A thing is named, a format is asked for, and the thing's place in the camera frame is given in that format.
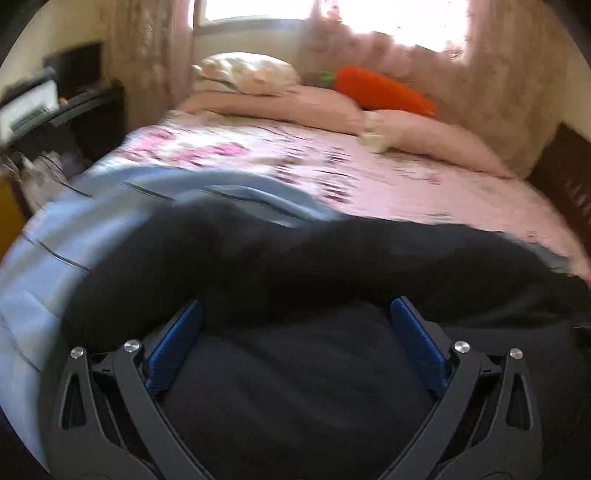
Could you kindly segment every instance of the window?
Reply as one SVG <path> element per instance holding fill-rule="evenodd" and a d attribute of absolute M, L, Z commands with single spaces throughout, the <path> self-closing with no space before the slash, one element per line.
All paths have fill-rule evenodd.
<path fill-rule="evenodd" d="M 314 0 L 201 0 L 201 23 L 244 18 L 304 19 Z M 468 0 L 321 0 L 356 33 L 378 31 L 434 51 L 464 45 Z"/>
<path fill-rule="evenodd" d="M 355 32 L 378 31 L 434 51 L 465 42 L 467 0 L 339 0 L 338 6 L 343 23 Z"/>
<path fill-rule="evenodd" d="M 302 20 L 310 16 L 313 0 L 202 0 L 201 23 L 241 18 Z"/>

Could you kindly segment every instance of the sunlight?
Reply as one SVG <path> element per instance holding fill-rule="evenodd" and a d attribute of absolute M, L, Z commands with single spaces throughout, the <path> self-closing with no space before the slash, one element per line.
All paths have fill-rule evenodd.
<path fill-rule="evenodd" d="M 313 0 L 209 0 L 205 18 L 210 22 L 235 17 L 304 19 L 310 16 L 312 4 Z"/>
<path fill-rule="evenodd" d="M 359 33 L 379 31 L 434 51 L 465 42 L 467 0 L 340 0 L 339 6 L 343 23 Z"/>
<path fill-rule="evenodd" d="M 189 0 L 189 14 L 187 16 L 187 23 L 189 28 L 193 29 L 195 27 L 194 20 L 195 19 L 195 0 Z"/>

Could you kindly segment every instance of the black fabric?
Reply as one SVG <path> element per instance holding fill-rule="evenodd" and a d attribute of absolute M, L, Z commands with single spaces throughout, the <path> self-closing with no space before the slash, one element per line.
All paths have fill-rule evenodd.
<path fill-rule="evenodd" d="M 377 479 L 433 404 L 383 312 L 280 321 L 205 331 L 162 401 L 168 418 L 216 479 Z"/>
<path fill-rule="evenodd" d="M 51 480 L 18 437 L 0 408 L 0 478 L 2 480 Z"/>
<path fill-rule="evenodd" d="M 481 351 L 522 348 L 547 458 L 588 427 L 570 335 L 591 312 L 586 284 L 461 225 L 289 229 L 217 198 L 167 207 L 80 283 L 63 327 L 71 346 L 109 351 L 202 299 L 208 328 L 160 400 L 205 466 L 218 480 L 369 480 L 430 406 L 385 321 L 401 295 Z"/>

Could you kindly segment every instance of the pink floral bedsheet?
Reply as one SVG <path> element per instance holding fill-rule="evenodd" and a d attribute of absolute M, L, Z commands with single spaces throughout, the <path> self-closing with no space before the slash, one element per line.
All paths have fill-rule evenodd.
<path fill-rule="evenodd" d="M 402 152 L 373 154 L 351 135 L 171 111 L 159 125 L 133 132 L 91 173 L 133 164 L 238 169 L 290 183 L 351 215 L 507 232 L 568 257 L 571 271 L 591 284 L 580 242 L 528 184 Z"/>

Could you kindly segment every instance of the black metal frame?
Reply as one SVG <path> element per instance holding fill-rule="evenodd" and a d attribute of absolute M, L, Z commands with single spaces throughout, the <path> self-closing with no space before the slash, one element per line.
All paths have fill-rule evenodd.
<path fill-rule="evenodd" d="M 488 356 L 470 349 L 455 350 L 438 327 L 426 322 L 438 345 L 451 345 L 452 376 L 445 395 L 436 403 L 421 429 L 379 480 L 532 480 L 542 467 L 542 436 L 535 396 L 523 358 L 508 352 L 504 369 Z M 124 347 L 92 365 L 84 351 L 70 357 L 63 371 L 53 414 L 50 457 L 51 473 L 58 480 L 78 480 L 100 474 L 109 479 L 213 480 L 191 454 L 167 420 L 159 405 L 144 387 L 144 348 L 129 352 Z M 70 381 L 79 379 L 86 424 L 64 430 L 62 416 Z M 125 407 L 151 459 L 153 468 L 122 446 L 108 439 L 99 420 L 94 376 L 115 380 Z M 441 459 L 460 426 L 477 382 L 483 377 L 502 379 L 495 414 L 486 437 L 444 464 Z M 507 425 L 514 382 L 521 380 L 527 398 L 529 428 Z"/>

